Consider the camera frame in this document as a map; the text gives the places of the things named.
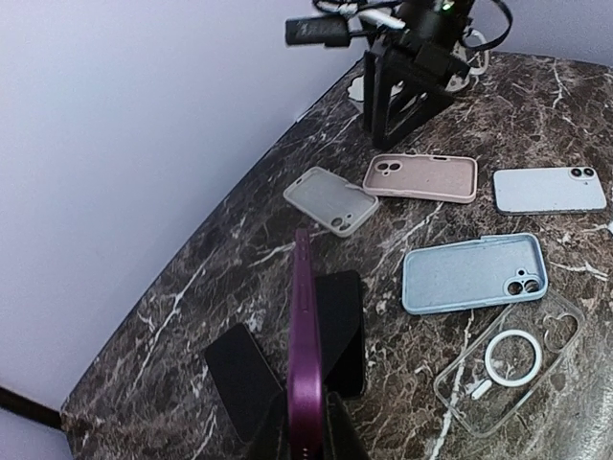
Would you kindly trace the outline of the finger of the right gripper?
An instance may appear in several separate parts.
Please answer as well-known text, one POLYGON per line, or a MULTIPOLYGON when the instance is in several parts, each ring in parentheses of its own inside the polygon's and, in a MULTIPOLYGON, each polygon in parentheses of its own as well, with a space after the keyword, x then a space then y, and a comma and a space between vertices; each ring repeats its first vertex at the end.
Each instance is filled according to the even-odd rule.
POLYGON ((387 149, 391 84, 386 76, 384 59, 372 51, 365 52, 363 77, 363 128, 375 148, 387 149))
POLYGON ((377 147, 391 149, 455 102, 451 93, 422 92, 377 102, 377 147))

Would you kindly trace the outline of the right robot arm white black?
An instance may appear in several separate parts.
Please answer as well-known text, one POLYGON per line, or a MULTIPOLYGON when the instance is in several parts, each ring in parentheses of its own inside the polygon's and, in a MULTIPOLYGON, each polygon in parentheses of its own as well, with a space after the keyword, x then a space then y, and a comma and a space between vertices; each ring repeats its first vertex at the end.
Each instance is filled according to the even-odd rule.
POLYGON ((470 67, 453 54, 456 45, 474 53, 502 44, 513 15, 503 1, 494 5, 507 21, 498 37, 469 45, 472 1, 395 1, 392 14, 376 19, 364 53, 363 128, 373 146, 388 150, 453 105, 447 90, 454 77, 466 79, 470 67))

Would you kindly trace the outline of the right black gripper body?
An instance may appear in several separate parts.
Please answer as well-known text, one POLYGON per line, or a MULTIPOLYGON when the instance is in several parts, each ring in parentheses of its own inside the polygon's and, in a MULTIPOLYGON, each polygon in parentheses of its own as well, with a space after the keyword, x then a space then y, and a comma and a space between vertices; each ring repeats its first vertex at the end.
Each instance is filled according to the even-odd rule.
POLYGON ((371 90, 390 91, 402 83, 417 91, 446 90, 467 78, 467 63, 455 51, 457 38, 419 33, 383 33, 371 43, 371 90))

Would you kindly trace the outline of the phone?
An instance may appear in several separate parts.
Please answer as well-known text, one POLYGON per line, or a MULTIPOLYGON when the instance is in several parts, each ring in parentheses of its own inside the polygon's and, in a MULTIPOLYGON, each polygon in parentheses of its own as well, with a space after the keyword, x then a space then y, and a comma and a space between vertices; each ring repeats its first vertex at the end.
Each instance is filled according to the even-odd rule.
POLYGON ((324 397, 310 239, 303 228, 295 232, 286 384, 291 457, 313 459, 323 444, 324 397))
POLYGON ((238 438, 251 442, 282 385, 242 323, 212 342, 205 359, 238 438))
POLYGON ((492 185, 506 215, 599 212, 606 197, 596 170, 587 166, 499 170, 492 185))

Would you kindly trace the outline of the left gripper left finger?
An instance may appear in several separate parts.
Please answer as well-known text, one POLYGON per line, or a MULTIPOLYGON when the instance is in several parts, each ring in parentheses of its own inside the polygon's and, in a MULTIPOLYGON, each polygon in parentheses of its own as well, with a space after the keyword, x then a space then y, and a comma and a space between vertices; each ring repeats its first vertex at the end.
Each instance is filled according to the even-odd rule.
POLYGON ((269 410, 247 451, 249 460, 289 460, 288 413, 286 393, 280 393, 269 410))

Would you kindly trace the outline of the clear magsafe phone case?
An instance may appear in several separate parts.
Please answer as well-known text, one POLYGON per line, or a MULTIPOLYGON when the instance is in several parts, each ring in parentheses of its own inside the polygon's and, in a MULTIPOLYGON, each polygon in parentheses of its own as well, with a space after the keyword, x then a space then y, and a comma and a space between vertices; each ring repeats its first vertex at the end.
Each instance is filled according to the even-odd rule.
POLYGON ((567 355, 583 312, 550 289, 538 301, 508 305, 435 378, 435 395, 471 435, 502 426, 567 355))

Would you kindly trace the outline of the light blue phone case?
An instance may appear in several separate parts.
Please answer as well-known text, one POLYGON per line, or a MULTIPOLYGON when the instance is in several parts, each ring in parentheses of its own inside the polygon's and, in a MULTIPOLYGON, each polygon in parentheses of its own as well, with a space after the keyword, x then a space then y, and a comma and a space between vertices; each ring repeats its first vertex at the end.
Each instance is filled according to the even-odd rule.
POLYGON ((408 252, 401 302, 413 315, 465 311, 538 300, 548 285, 535 235, 491 235, 408 252))

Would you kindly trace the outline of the white phone case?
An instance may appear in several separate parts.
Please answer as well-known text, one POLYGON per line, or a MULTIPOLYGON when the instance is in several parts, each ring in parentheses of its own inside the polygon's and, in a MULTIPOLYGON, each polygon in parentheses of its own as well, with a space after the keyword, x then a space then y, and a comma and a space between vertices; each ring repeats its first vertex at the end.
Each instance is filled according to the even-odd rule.
POLYGON ((379 207, 376 196, 320 167, 294 180, 283 197, 339 238, 352 235, 379 207))

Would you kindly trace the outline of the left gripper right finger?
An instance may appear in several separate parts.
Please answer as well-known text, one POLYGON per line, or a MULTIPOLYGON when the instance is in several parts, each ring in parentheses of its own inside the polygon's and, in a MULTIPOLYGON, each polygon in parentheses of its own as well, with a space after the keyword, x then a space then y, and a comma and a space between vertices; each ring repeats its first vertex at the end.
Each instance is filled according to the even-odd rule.
POLYGON ((368 460, 369 455, 337 393, 328 392, 325 409, 325 458, 368 460))

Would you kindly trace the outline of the black smartphone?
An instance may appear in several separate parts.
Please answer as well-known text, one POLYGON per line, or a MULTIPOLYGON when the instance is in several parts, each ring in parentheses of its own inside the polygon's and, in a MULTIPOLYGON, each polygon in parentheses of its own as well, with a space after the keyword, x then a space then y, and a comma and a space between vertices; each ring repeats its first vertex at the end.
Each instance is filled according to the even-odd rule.
POLYGON ((357 399, 365 391, 362 282, 354 270, 315 279, 322 375, 328 390, 357 399))

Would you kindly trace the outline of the pink phone case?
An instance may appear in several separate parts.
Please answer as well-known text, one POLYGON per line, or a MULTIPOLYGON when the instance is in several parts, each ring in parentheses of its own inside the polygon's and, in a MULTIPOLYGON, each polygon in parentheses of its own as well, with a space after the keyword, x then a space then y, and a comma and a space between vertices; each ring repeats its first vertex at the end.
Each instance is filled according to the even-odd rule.
POLYGON ((386 153, 371 161, 362 188, 374 196, 468 204, 477 180, 478 164, 469 157, 386 153))

